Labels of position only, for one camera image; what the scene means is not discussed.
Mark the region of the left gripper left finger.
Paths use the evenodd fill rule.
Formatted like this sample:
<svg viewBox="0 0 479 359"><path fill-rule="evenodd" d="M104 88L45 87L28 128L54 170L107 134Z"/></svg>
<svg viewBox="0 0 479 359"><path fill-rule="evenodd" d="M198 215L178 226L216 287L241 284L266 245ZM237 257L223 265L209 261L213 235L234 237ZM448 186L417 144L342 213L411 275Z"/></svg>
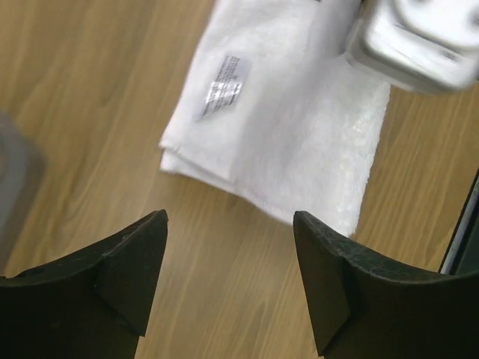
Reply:
<svg viewBox="0 0 479 359"><path fill-rule="evenodd" d="M1 357L135 357L167 237L162 209L62 258L2 277Z"/></svg>

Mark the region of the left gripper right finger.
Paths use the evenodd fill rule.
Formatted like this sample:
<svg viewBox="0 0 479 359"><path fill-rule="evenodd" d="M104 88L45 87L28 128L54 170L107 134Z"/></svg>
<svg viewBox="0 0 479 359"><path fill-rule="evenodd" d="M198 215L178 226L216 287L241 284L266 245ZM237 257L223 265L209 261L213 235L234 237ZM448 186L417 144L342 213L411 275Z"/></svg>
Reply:
<svg viewBox="0 0 479 359"><path fill-rule="evenodd" d="M478 274L409 266L298 211L293 232L322 358L476 358Z"/></svg>

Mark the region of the white towel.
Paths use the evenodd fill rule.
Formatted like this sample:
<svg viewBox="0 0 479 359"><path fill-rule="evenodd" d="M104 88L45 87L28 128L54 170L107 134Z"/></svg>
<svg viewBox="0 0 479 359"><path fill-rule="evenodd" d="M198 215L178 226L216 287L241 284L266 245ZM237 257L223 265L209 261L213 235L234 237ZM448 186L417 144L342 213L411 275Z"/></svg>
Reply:
<svg viewBox="0 0 479 359"><path fill-rule="evenodd" d="M217 1L159 142L164 172L356 231L390 87L352 68L359 1Z"/></svg>

